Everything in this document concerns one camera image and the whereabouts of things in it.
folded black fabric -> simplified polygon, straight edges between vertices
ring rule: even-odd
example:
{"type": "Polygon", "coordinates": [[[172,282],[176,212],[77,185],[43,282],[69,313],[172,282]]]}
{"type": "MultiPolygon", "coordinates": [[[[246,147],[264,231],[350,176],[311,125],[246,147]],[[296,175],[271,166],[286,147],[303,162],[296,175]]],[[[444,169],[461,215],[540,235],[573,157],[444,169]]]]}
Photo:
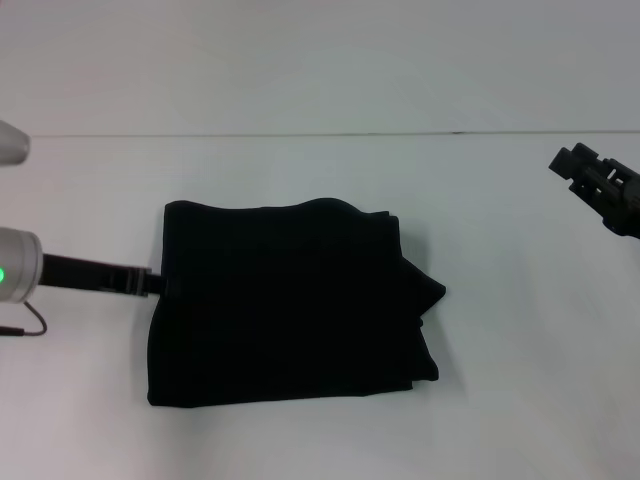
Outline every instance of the folded black fabric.
{"type": "Polygon", "coordinates": [[[148,400],[197,407],[411,389],[438,370],[420,315],[445,288],[402,257],[398,219],[334,199],[166,206],[148,400]]]}

white table surface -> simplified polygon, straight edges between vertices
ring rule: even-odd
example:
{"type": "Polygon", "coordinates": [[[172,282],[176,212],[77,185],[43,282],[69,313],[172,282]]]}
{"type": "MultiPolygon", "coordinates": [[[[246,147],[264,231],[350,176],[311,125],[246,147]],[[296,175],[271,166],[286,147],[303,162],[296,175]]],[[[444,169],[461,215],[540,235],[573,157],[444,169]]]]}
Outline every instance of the white table surface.
{"type": "Polygon", "coordinates": [[[635,0],[2,0],[31,134],[640,130],[635,0]]]}
{"type": "MultiPolygon", "coordinates": [[[[40,287],[50,332],[0,339],[0,476],[636,479],[640,243],[547,169],[577,141],[640,169],[635,135],[36,138],[0,172],[0,224],[49,253],[158,269],[176,199],[391,210],[405,255],[449,289],[423,328],[442,378],[368,398],[153,408],[155,300],[40,287]]],[[[21,306],[0,318],[37,325],[21,306]]]]}

white backdrop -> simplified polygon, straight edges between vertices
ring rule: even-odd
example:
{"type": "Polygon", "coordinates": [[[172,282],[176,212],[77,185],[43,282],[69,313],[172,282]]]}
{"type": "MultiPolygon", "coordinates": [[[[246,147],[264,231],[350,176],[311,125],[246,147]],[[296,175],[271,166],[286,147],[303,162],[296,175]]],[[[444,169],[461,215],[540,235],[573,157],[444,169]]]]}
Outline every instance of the white backdrop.
{"type": "MultiPolygon", "coordinates": [[[[0,224],[50,253],[158,269],[176,199],[391,210],[405,255],[449,288],[423,328],[442,379],[363,399],[152,408],[154,299],[41,287],[50,332],[0,339],[2,478],[637,478],[640,244],[547,170],[577,141],[640,169],[635,135],[35,139],[0,172],[0,224]]],[[[21,306],[0,318],[37,325],[21,306]]]]}
{"type": "Polygon", "coordinates": [[[31,134],[640,130],[634,0],[2,0],[31,134]]]}

black towel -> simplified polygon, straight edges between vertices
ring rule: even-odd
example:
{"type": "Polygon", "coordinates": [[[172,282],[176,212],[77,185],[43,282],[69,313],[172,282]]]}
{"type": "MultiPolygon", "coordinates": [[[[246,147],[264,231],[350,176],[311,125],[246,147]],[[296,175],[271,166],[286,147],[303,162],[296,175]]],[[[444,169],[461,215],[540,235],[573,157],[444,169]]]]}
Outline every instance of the black towel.
{"type": "Polygon", "coordinates": [[[402,257],[398,219],[333,199],[165,208],[148,400],[197,407],[408,390],[436,380],[420,315],[445,288],[402,257]]]}

black cable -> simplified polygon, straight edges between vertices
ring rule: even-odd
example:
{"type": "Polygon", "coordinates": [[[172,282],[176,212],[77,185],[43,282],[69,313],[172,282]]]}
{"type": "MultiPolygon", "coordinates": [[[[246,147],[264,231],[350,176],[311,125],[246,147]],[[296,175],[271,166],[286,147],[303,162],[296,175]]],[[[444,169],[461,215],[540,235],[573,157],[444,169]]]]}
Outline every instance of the black cable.
{"type": "Polygon", "coordinates": [[[40,315],[40,312],[38,312],[35,308],[33,308],[29,302],[24,302],[24,306],[27,307],[29,311],[33,313],[36,316],[36,318],[40,320],[40,323],[42,324],[42,330],[40,330],[39,332],[24,332],[24,336],[39,337],[40,335],[44,335],[45,333],[47,333],[47,330],[48,330],[47,322],[42,317],[42,315],[40,315]]]}

